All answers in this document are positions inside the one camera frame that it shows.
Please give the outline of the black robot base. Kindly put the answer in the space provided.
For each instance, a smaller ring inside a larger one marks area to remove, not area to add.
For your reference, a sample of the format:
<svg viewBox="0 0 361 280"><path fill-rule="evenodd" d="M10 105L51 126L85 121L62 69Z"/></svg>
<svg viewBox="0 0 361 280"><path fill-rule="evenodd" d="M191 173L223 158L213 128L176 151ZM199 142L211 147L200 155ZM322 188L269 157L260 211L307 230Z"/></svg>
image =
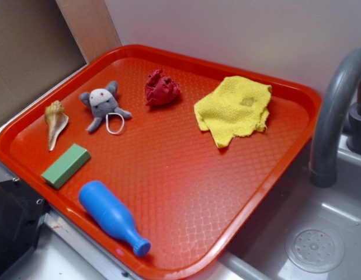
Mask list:
<svg viewBox="0 0 361 280"><path fill-rule="evenodd" d="M26 182L0 182L0 279L36 251L46 210Z"/></svg>

